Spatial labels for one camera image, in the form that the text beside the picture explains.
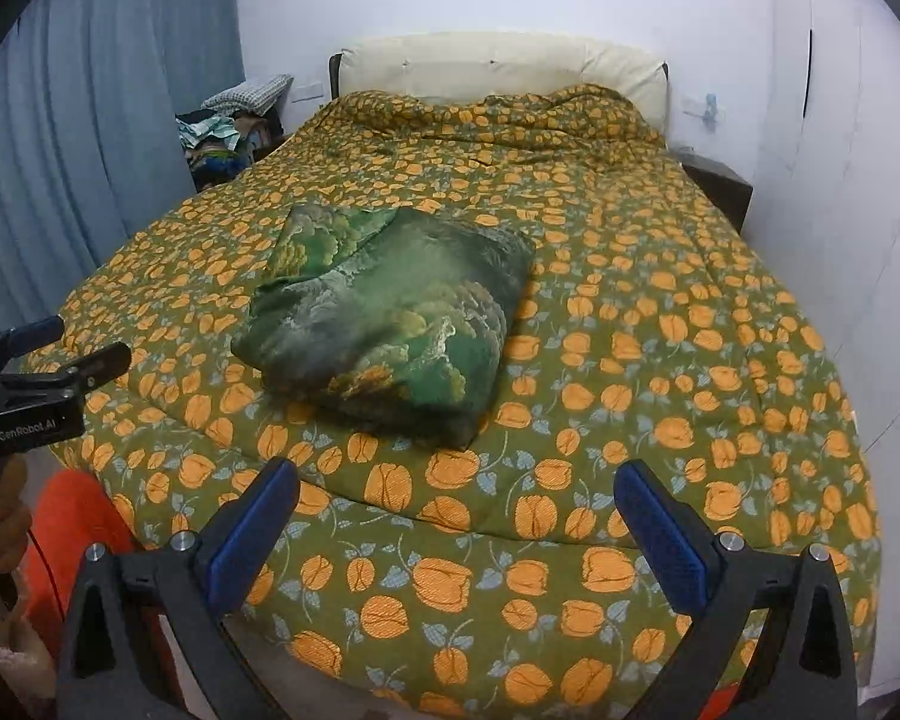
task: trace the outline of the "metal screw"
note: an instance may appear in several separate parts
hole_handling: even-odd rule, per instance
[[[810,557],[813,557],[814,560],[818,562],[827,562],[830,560],[830,550],[823,546],[822,544],[811,544],[810,545]]]
[[[197,537],[193,531],[178,531],[170,536],[170,549],[175,552],[186,552],[194,543],[197,543]]]
[[[90,560],[90,562],[97,562],[97,560],[106,555],[106,552],[106,544],[101,544],[99,541],[96,541],[86,548],[84,555],[86,555],[87,560]]]
[[[723,531],[720,534],[720,546],[727,552],[740,552],[746,546],[746,541],[739,533]]]

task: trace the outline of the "dark brown nightstand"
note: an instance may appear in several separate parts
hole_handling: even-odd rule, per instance
[[[740,232],[754,187],[715,159],[683,151],[672,152],[671,156],[680,162],[684,172],[701,188],[707,199],[723,211],[733,228]]]

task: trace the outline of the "blue curtain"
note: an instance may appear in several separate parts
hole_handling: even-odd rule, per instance
[[[236,0],[33,0],[0,47],[0,327],[194,194],[175,113],[244,78]]]

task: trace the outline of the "finger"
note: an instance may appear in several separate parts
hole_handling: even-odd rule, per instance
[[[20,505],[20,493],[26,485],[26,461],[23,455],[14,455],[0,475],[0,520],[5,519]]]
[[[22,503],[18,503],[8,517],[0,520],[0,555],[15,546],[21,538],[25,538],[26,531],[33,523],[29,509]]]
[[[10,549],[0,553],[0,574],[8,574],[20,565],[21,560],[24,559],[24,555],[26,554],[27,544],[26,536],[24,536],[24,538],[18,539]]]

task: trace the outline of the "checkered pillow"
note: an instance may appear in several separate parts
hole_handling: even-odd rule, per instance
[[[274,76],[266,81],[244,81],[203,101],[201,108],[211,108],[225,116],[237,111],[250,111],[263,116],[269,111],[276,98],[293,81],[293,76]]]

